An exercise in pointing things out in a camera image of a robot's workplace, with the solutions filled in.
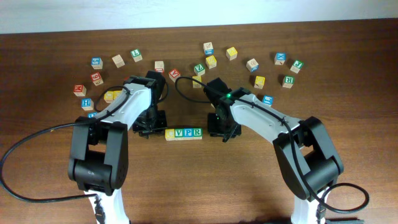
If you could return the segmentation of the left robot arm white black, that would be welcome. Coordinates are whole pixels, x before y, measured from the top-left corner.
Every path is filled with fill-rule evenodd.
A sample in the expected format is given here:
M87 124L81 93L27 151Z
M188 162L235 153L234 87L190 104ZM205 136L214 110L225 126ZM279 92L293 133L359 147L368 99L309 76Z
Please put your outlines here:
M162 134L165 111L157 108L166 84L160 72L131 76L121 94L93 118L73 128L68 176L89 198L97 223L129 223L121 187L128 171L128 131L141 137Z

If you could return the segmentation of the yellow C block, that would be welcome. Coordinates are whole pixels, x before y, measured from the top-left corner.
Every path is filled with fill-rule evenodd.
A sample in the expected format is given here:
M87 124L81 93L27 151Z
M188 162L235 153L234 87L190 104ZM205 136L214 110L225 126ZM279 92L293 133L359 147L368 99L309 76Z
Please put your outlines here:
M166 129L165 130L165 139L167 141L174 141L175 140L175 130L174 129Z

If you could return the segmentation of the green V block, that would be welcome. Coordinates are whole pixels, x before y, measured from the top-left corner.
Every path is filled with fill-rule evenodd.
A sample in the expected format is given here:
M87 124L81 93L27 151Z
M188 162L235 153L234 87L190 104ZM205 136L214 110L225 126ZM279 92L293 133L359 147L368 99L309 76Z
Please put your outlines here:
M175 140L184 140L184 129L183 128L176 128L175 131Z

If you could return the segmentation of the blue P block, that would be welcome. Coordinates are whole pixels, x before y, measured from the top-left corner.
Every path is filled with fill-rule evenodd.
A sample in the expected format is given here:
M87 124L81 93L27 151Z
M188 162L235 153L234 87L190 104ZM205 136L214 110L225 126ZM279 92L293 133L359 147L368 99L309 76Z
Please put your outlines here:
M192 140L193 139L193 128L184 128L183 129L183 138L184 138L184 140Z

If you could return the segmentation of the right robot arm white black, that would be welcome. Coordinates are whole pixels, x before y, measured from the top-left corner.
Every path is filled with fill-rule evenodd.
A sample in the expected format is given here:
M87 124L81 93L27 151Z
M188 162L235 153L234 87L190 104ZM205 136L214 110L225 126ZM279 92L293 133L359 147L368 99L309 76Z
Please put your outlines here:
M301 120L267 106L245 88L232 90L220 78L205 85L215 113L208 132L223 142L239 136L242 126L273 144L282 178L294 194L292 223L328 223L328 194L343 173L343 162L323 123L316 117Z

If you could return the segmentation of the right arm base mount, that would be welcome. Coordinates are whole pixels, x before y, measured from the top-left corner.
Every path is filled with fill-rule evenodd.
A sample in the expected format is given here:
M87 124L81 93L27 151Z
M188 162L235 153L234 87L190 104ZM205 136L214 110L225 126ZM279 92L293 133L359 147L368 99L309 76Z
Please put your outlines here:
M325 224L365 224L364 220L325 220Z

